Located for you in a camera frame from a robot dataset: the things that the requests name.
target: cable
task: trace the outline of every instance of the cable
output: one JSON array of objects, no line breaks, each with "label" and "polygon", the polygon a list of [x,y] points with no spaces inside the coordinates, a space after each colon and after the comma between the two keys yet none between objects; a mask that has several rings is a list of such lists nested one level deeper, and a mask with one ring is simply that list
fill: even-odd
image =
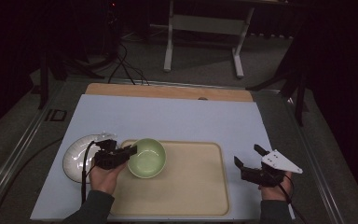
[{"label": "cable", "polygon": [[[167,32],[167,31],[168,31],[168,29],[163,29],[163,30],[160,30],[160,31],[157,31],[157,32],[153,33],[152,35],[149,35],[148,37],[152,37],[152,36],[155,36],[155,35],[159,35],[159,34],[162,34],[162,33]],[[132,32],[132,33],[129,33],[129,34],[127,34],[127,35],[123,35],[123,36],[121,37],[121,39],[122,39],[122,40],[125,40],[125,41],[131,41],[131,42],[139,42],[139,41],[145,40],[144,38],[141,38],[141,37],[138,37],[138,39],[130,39],[130,38],[128,38],[128,37],[130,37],[130,36],[132,36],[132,35],[136,35],[136,33],[135,33],[135,32]]]},{"label": "cable", "polygon": [[32,157],[30,157],[30,158],[22,165],[22,167],[21,167],[21,168],[19,169],[19,171],[14,175],[13,179],[11,180],[10,184],[8,185],[5,194],[2,196],[1,201],[0,201],[0,208],[1,208],[2,204],[4,203],[5,198],[6,198],[6,196],[8,195],[8,193],[9,193],[11,187],[13,186],[14,182],[16,181],[17,177],[20,175],[20,173],[22,172],[22,170],[28,165],[28,163],[29,163],[31,160],[33,160],[37,155],[39,155],[42,151],[44,151],[46,148],[49,148],[49,147],[53,146],[54,144],[60,142],[61,140],[62,140],[62,138],[59,138],[59,139],[57,139],[57,140],[51,142],[50,144],[46,145],[45,147],[40,148],[39,150],[36,151],[36,153],[35,153]]},{"label": "cable", "polygon": [[117,67],[115,68],[115,70],[114,70],[114,71],[112,72],[112,74],[110,75],[110,77],[109,77],[109,79],[108,79],[108,83],[111,82],[112,77],[113,77],[113,75],[116,73],[116,71],[118,70],[118,68],[119,68],[120,66],[122,66],[122,67],[124,68],[124,71],[125,71],[127,77],[130,79],[130,81],[132,82],[133,85],[136,85],[136,84],[135,84],[133,78],[131,77],[130,72],[128,71],[127,67],[130,68],[130,69],[132,69],[133,71],[135,71],[135,72],[141,77],[141,82],[142,82],[142,84],[144,84],[144,81],[145,81],[146,84],[149,86],[150,84],[149,84],[149,82],[147,81],[147,78],[144,76],[144,72],[143,72],[141,69],[139,69],[139,68],[133,67],[130,63],[128,63],[128,62],[126,61],[126,57],[127,57],[127,54],[128,54],[127,48],[126,48],[123,44],[121,44],[121,43],[120,43],[119,45],[124,49],[124,52],[125,52],[125,53],[124,53],[124,56],[123,56],[122,58],[121,58],[121,56],[119,56],[119,55],[117,56],[117,58],[118,58],[118,60],[119,60],[119,63],[118,63],[118,65],[117,65]]},{"label": "cable", "polygon": [[84,152],[84,158],[83,158],[83,170],[81,172],[81,204],[83,204],[86,201],[86,166],[87,166],[87,157],[89,155],[89,151],[92,145],[94,145],[94,141],[91,141],[89,145],[86,148],[86,151]]},{"label": "cable", "polygon": [[[273,180],[275,180],[275,179],[273,178],[273,175],[272,175],[272,174],[270,174],[270,173],[267,172],[267,171],[266,171],[266,174],[268,174]],[[281,185],[281,183],[278,183],[277,181],[276,181],[275,183],[276,183],[277,186],[282,190],[282,192],[283,192],[283,194],[284,194],[284,197],[286,198],[286,202],[287,202],[288,204],[291,204],[293,210],[295,211],[296,214],[298,214],[298,216],[300,217],[300,219],[301,219],[304,223],[308,224],[307,220],[303,217],[303,215],[296,209],[296,207],[295,207],[295,206],[293,205],[293,203],[292,203],[292,197],[293,197],[293,195],[294,195],[295,185],[294,185],[292,179],[291,179],[289,176],[287,176],[287,175],[284,175],[284,176],[289,179],[290,185],[291,185],[292,188],[293,188],[293,190],[292,190],[292,192],[293,192],[293,193],[292,193],[292,196],[289,196],[289,194],[288,194],[287,191],[283,188],[283,186]]]},{"label": "cable", "polygon": [[91,168],[89,168],[89,171],[87,172],[86,176],[88,176],[91,172],[92,169],[94,169],[94,167],[96,166],[96,164],[94,164],[93,166],[91,166]]},{"label": "cable", "polygon": [[115,53],[109,53],[103,61],[98,62],[98,63],[86,64],[84,66],[86,68],[88,68],[88,69],[101,68],[101,67],[103,67],[105,65],[108,65],[108,64],[112,63],[115,58],[116,58]]}]

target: sleeve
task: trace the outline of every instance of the sleeve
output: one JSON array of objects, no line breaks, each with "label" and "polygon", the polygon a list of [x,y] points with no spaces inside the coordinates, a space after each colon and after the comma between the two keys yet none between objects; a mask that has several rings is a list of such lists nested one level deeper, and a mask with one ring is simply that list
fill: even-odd
[{"label": "sleeve", "polygon": [[114,200],[112,195],[91,190],[80,209],[64,219],[62,224],[105,224]]},{"label": "sleeve", "polygon": [[260,206],[260,224],[292,223],[287,202],[265,200]]}]

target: table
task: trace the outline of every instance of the table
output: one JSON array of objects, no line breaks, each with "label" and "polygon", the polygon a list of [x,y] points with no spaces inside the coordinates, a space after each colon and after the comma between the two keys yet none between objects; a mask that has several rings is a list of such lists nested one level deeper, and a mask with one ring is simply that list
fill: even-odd
[{"label": "table", "polygon": [[235,64],[237,77],[244,77],[240,52],[254,10],[254,7],[251,7],[248,10],[247,17],[244,21],[186,16],[173,13],[173,0],[171,0],[170,17],[168,20],[168,44],[165,53],[164,71],[171,71],[173,48],[172,33],[173,29],[177,29],[225,35],[238,35],[240,37],[240,40],[237,47],[232,50],[232,56]]},{"label": "table", "polygon": [[[230,95],[235,95],[237,101],[229,101]],[[209,100],[195,100],[200,97]],[[136,109],[140,107],[148,115],[147,119],[140,116]],[[66,177],[62,158],[75,140],[102,131],[117,133],[118,142],[145,136],[215,142],[223,152],[230,208],[228,213],[218,217],[111,215],[108,220],[232,221],[259,217],[261,197],[257,186],[242,181],[233,163],[236,155],[243,158],[247,166],[260,167],[261,158],[253,151],[253,145],[270,150],[263,121],[248,91],[91,84],[77,105],[31,219],[62,220],[78,209],[80,184]]]}]

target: table leg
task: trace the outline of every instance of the table leg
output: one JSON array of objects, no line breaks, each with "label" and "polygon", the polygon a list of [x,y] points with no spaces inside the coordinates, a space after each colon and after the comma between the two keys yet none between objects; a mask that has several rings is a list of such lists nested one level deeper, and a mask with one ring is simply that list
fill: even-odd
[{"label": "table leg", "polygon": [[245,40],[245,37],[246,37],[246,33],[248,32],[248,28],[251,23],[251,18],[253,16],[254,11],[255,11],[254,7],[249,8],[246,21],[243,22],[243,27],[242,27],[242,30],[240,33],[240,41],[239,41],[237,47],[232,49],[232,57],[234,59],[235,70],[237,73],[237,77],[239,77],[239,78],[244,77],[243,70],[242,70],[242,64],[241,64],[241,58],[240,58],[240,52],[241,52],[243,41]]},{"label": "table leg", "polygon": [[164,72],[171,72],[172,63],[172,17],[173,17],[173,0],[170,1],[170,17],[168,19],[168,44],[167,51],[165,52]]}]

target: metal frame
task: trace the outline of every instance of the metal frame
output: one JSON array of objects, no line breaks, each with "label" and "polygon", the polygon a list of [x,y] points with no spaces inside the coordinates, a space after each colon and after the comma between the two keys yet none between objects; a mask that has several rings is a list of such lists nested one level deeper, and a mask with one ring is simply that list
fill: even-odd
[{"label": "metal frame", "polygon": [[255,11],[254,7],[248,10],[245,21],[239,20],[226,20],[206,17],[185,16],[173,13],[173,0],[170,1],[170,17],[168,19],[168,44],[165,53],[164,71],[171,71],[172,64],[172,33],[175,30],[188,30],[206,33],[216,33],[224,35],[238,35],[240,40],[236,48],[232,49],[232,57],[235,64],[235,71],[237,77],[244,77],[240,52],[243,41],[245,40],[251,18]]},{"label": "metal frame", "polygon": [[46,106],[42,109],[39,109],[35,112],[34,118],[29,124],[28,128],[25,130],[24,134],[20,138],[18,144],[13,148],[12,153],[7,158],[5,163],[0,168],[0,198],[5,192],[7,185],[9,185],[11,177],[14,175],[14,172],[18,168],[20,161],[28,149],[28,146],[34,140],[40,124],[43,122],[43,118],[48,113],[48,110],[54,102],[54,99],[59,94],[60,90],[63,88],[63,83],[56,83],[53,86],[51,97],[46,101]]},{"label": "metal frame", "polygon": [[316,187],[318,187],[318,190],[321,194],[321,198],[324,201],[324,206],[326,208],[328,216],[330,217],[330,221],[332,223],[345,223],[343,216],[337,206],[333,192],[330,189],[327,180],[324,177],[322,168],[319,165],[316,155],[313,152],[314,150],[310,146],[310,142],[308,141],[307,136],[298,126],[296,117],[293,113],[293,107],[295,106],[294,102],[291,98],[289,98],[288,100],[286,97],[283,97],[282,99],[286,106],[287,113],[290,115],[293,125],[294,127],[296,127],[298,135],[301,138],[301,142],[304,144],[305,151],[307,153],[307,159],[310,163],[310,170],[312,172],[313,178],[315,179]]}]

